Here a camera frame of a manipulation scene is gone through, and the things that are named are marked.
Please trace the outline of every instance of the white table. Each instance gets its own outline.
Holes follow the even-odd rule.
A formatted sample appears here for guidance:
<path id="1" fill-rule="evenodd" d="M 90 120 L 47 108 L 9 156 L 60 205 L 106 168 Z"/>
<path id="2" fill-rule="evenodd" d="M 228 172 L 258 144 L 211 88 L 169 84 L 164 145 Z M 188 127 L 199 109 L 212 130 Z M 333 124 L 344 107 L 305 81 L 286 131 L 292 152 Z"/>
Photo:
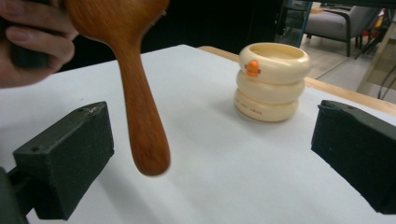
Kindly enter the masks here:
<path id="1" fill-rule="evenodd" d="M 134 167 L 116 62 L 0 90 L 0 166 L 12 151 L 72 110 L 106 101 L 115 155 L 92 183 L 71 224 L 387 224 L 310 148 L 318 104 L 354 105 L 396 125 L 396 118 L 306 88 L 289 120 L 262 123 L 233 105 L 238 64 L 188 46 L 142 55 L 172 152 L 170 170 L 147 177 Z M 37 220 L 35 223 L 65 223 Z"/>

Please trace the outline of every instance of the cream ceramic cup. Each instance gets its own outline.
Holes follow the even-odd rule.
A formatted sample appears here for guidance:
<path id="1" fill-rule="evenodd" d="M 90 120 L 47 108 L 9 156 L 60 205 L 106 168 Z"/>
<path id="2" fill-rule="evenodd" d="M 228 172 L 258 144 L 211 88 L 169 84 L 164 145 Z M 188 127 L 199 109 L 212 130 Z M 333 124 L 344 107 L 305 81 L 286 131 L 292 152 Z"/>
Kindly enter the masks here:
<path id="1" fill-rule="evenodd" d="M 291 84 L 306 76 L 310 60 L 303 50 L 289 45 L 256 43 L 241 50 L 239 65 L 245 74 L 260 81 Z"/>
<path id="2" fill-rule="evenodd" d="M 304 80 L 288 85 L 268 84 L 239 70 L 236 76 L 238 89 L 250 99 L 260 103 L 285 104 L 298 99 L 304 90 Z"/>
<path id="3" fill-rule="evenodd" d="M 236 90 L 235 105 L 244 115 L 252 119 L 276 122 L 290 118 L 297 110 L 298 101 L 281 105 L 260 104 L 248 98 L 240 90 Z"/>

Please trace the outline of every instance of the wooden spoon bowl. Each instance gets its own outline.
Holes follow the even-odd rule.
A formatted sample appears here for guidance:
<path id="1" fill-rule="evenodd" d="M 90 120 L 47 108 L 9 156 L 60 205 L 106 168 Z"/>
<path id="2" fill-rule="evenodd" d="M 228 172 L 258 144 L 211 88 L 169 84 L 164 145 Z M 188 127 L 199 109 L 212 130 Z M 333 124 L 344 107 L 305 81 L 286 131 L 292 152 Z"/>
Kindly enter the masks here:
<path id="1" fill-rule="evenodd" d="M 169 146 L 140 58 L 141 40 L 169 0 L 65 0 L 76 29 L 108 44 L 120 65 L 134 163 L 144 175 L 170 164 Z"/>

